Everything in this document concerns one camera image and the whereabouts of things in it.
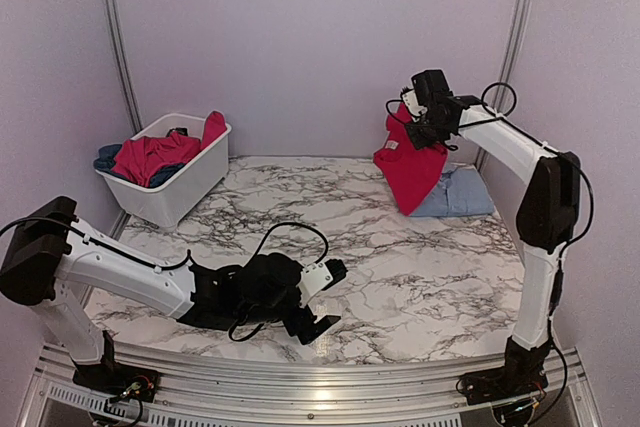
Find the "red t-shirt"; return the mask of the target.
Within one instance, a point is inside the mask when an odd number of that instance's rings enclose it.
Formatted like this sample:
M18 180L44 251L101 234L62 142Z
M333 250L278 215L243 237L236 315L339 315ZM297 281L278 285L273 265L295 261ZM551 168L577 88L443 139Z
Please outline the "red t-shirt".
M374 153L373 162L386 179L398 210L410 216L436 187L448 150L440 145L416 149L404 127L411 116L403 103L394 116L397 119L387 115L387 139Z

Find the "light blue button shirt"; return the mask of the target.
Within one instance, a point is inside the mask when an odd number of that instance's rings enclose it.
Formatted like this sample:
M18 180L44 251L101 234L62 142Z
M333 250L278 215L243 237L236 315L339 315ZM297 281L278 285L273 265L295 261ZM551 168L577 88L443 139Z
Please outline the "light blue button shirt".
M432 191L410 217L470 217L495 211L487 187L471 165L447 163Z

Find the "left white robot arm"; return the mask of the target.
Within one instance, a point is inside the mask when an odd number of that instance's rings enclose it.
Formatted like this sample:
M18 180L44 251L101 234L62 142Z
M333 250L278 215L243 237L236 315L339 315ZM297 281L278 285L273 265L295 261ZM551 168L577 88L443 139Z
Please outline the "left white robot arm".
M307 345L338 322L318 318L309 303L342 282L343 261L322 254L302 265L279 252L255 251L243 265L217 269L192 253L171 264L104 235L75 214L74 200L60 196L3 226L9 234L1 264L1 293L34 310L67 349L74 364L106 392L125 385L126 370L112 359L112 342L89 319L70 291L78 283L147 306L189 327L224 332L284 325Z

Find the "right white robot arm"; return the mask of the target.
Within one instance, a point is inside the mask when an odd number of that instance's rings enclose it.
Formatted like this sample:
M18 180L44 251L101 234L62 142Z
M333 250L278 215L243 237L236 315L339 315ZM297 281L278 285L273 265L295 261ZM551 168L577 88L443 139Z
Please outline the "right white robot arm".
M551 322L562 294L563 261L577 240L574 228L583 183L579 158L559 152L513 124L484 97L457 96L441 70L414 75L401 92L410 120L405 130L418 148L446 146L460 136L513 172L526 186L516 214L523 243L524 284L518 318L507 340L495 385L515 395L534 378L534 364L553 347Z

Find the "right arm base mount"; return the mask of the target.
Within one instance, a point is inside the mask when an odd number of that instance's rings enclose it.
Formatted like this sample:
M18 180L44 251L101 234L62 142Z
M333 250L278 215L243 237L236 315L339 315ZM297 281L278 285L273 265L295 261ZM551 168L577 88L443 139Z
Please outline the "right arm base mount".
M496 402L545 390L548 380L545 372L509 373L506 367L463 374L456 383L457 392L468 405Z

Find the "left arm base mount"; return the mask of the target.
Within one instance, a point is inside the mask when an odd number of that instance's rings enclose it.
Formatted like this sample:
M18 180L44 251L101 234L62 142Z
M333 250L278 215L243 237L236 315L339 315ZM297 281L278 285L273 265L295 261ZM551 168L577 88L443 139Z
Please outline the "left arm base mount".
M73 382L97 392L120 399L137 398L142 402L154 400L160 374L148 368L116 363L105 365L76 365Z

